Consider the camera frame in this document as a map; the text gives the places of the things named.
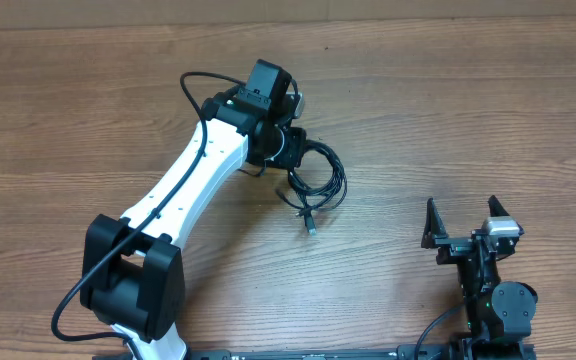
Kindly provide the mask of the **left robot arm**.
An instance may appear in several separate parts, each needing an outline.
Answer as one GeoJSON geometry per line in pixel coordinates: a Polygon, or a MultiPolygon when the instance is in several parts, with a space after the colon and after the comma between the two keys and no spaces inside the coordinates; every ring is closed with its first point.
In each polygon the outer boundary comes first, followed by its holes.
{"type": "Polygon", "coordinates": [[[159,182],[120,218],[98,215],[85,236],[81,304],[111,326],[127,359],[185,359],[175,321],[185,296],[182,251],[199,216],[243,164],[292,169],[306,133],[296,81],[258,60],[247,81],[194,106],[199,121],[159,182]]]}

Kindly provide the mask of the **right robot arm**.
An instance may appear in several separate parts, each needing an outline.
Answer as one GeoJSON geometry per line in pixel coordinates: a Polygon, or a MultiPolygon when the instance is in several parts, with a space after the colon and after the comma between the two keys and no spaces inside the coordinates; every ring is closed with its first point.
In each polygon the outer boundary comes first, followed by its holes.
{"type": "Polygon", "coordinates": [[[526,283],[503,281],[497,263],[515,253],[524,234],[496,196],[488,199],[490,215],[467,237],[451,237],[432,198],[427,201],[421,246],[437,251],[439,265],[457,267],[463,303],[441,314],[418,338],[415,359],[534,359],[532,333],[537,292],[526,283]],[[453,335],[443,346],[423,344],[437,325],[463,310],[468,331],[453,335]]]}

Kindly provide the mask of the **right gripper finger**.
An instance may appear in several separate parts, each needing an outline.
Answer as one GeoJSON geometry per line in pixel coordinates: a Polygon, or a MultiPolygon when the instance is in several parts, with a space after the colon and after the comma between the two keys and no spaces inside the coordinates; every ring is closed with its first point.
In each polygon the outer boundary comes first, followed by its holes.
{"type": "Polygon", "coordinates": [[[426,220],[421,240],[421,247],[425,249],[444,247],[448,243],[448,233],[438,213],[433,198],[427,200],[426,220]]]}
{"type": "Polygon", "coordinates": [[[499,201],[499,199],[495,195],[492,195],[489,197],[488,207],[489,207],[489,212],[490,212],[491,217],[508,217],[509,216],[509,213],[503,207],[503,205],[501,204],[501,202],[499,201]]]}

